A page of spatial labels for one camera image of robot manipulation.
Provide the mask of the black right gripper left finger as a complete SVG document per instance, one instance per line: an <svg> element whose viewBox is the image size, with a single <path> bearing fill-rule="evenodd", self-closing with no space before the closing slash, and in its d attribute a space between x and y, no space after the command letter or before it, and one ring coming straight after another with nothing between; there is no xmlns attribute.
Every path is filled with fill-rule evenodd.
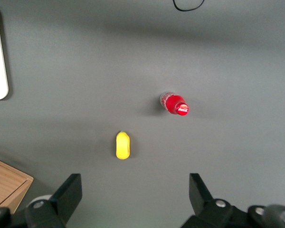
<svg viewBox="0 0 285 228"><path fill-rule="evenodd" d="M38 197L26 206L27 227L65 228L81 199L81 175L71 174L54 194Z"/></svg>

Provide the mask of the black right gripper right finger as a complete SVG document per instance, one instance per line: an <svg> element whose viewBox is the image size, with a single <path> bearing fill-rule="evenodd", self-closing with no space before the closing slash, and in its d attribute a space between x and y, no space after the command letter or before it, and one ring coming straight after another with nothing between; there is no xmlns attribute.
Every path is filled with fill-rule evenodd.
<svg viewBox="0 0 285 228"><path fill-rule="evenodd" d="M194 211L183 225L183 228L225 228L232 216L230 203L215 199L197 173L189 178L189 199Z"/></svg>

